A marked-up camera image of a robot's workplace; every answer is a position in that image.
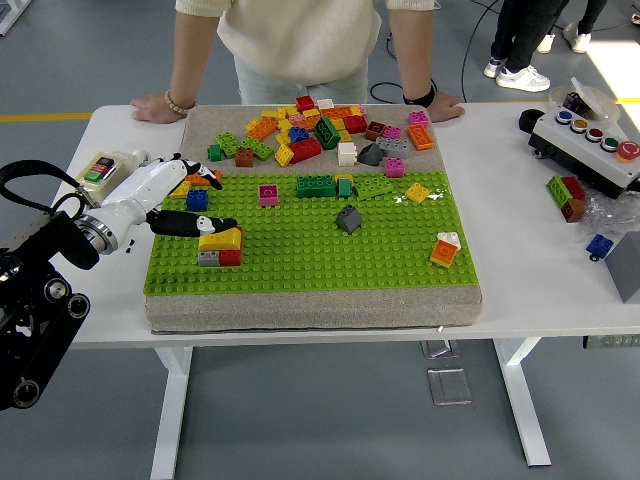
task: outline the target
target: red button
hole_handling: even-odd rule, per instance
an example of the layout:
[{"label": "red button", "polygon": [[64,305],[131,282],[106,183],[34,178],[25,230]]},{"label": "red button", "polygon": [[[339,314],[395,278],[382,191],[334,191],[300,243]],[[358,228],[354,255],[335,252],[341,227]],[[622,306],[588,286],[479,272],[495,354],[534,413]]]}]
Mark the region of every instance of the red button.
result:
[{"label": "red button", "polygon": [[616,154],[623,162],[633,162],[640,156],[640,145],[634,142],[621,142]]}]

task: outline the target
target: control box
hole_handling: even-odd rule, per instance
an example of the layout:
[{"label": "control box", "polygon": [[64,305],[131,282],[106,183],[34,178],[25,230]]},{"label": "control box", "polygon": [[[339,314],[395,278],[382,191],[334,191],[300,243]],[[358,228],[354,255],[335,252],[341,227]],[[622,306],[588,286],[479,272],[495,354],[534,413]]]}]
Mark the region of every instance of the control box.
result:
[{"label": "control box", "polygon": [[640,188],[640,146],[592,128],[588,120],[564,107],[537,120],[529,145],[538,158],[552,159],[608,197]]}]

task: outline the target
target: white table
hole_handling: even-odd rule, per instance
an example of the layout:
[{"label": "white table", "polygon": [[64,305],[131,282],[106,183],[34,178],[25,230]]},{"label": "white table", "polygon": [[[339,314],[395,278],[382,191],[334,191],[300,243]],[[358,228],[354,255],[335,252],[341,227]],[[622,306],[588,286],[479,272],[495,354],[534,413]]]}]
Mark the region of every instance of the white table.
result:
[{"label": "white table", "polygon": [[[589,239],[565,223],[548,195],[549,179],[566,172],[531,156],[518,118],[532,105],[465,108],[464,117],[437,125],[436,140],[483,292],[483,311],[472,326],[158,336],[144,314],[142,285],[153,239],[146,226],[131,230],[131,253],[118,250],[89,272],[55,259],[74,290],[92,303],[73,348],[154,348],[169,371],[152,478],[173,477],[192,349],[218,345],[493,339],[527,462],[551,464],[520,362],[541,337],[640,333],[640,305],[621,302],[605,263],[589,261]],[[98,151],[145,149],[155,158],[179,150],[184,121],[140,123],[130,119],[132,110],[98,109],[69,173]]]}]

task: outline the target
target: pink lego brick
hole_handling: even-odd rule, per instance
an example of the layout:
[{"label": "pink lego brick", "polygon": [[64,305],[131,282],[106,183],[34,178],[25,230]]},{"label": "pink lego brick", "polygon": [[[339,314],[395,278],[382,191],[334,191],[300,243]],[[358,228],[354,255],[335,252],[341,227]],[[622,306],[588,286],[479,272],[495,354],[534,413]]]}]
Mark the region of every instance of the pink lego brick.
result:
[{"label": "pink lego brick", "polygon": [[401,158],[390,157],[384,161],[384,174],[388,178],[404,177],[404,162]]},{"label": "pink lego brick", "polygon": [[261,207],[275,207],[279,204],[277,185],[260,185],[258,195]]},{"label": "pink lego brick", "polygon": [[409,114],[409,125],[423,125],[424,128],[429,128],[429,117],[427,116],[427,112],[418,111],[411,112]]},{"label": "pink lego brick", "polygon": [[393,140],[399,139],[401,135],[402,130],[400,127],[394,127],[393,125],[387,125],[382,132],[384,138],[392,138]]}]

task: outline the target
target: plastic container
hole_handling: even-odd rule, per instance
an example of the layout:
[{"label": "plastic container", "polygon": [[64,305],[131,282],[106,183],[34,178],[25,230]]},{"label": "plastic container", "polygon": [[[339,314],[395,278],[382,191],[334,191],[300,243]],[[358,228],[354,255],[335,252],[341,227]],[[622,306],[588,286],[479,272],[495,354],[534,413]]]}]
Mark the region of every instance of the plastic container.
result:
[{"label": "plastic container", "polygon": [[549,92],[549,103],[554,107],[561,107],[569,93],[577,92],[580,98],[591,108],[586,115],[589,126],[609,128],[618,123],[620,109],[604,92],[580,84],[575,78],[571,79],[574,85],[570,87],[557,87]]}]

